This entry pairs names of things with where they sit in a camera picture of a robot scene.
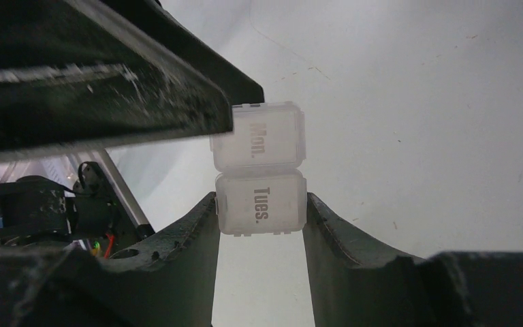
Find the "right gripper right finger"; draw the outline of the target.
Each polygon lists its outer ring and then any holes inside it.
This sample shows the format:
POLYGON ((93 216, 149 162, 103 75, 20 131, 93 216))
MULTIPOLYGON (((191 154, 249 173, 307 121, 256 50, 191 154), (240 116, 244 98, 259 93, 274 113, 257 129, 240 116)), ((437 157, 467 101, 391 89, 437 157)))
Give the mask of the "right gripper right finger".
POLYGON ((317 326, 523 326, 523 252, 422 259, 307 200, 304 247, 317 326))

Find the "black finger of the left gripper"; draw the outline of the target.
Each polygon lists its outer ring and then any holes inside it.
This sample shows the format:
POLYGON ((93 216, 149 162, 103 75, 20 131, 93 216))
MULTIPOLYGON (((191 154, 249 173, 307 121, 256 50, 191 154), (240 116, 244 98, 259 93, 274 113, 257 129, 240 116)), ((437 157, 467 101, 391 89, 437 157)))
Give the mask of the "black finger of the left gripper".
POLYGON ((0 163, 223 134, 263 100, 157 1, 0 1, 0 163))

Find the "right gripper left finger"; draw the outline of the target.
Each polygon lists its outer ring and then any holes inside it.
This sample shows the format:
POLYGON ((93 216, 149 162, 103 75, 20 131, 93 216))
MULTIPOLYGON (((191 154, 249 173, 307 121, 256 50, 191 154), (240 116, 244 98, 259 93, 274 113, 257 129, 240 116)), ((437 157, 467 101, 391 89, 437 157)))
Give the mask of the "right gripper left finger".
POLYGON ((79 247, 0 249, 0 326, 209 326, 219 241, 211 192, 108 259, 79 247))

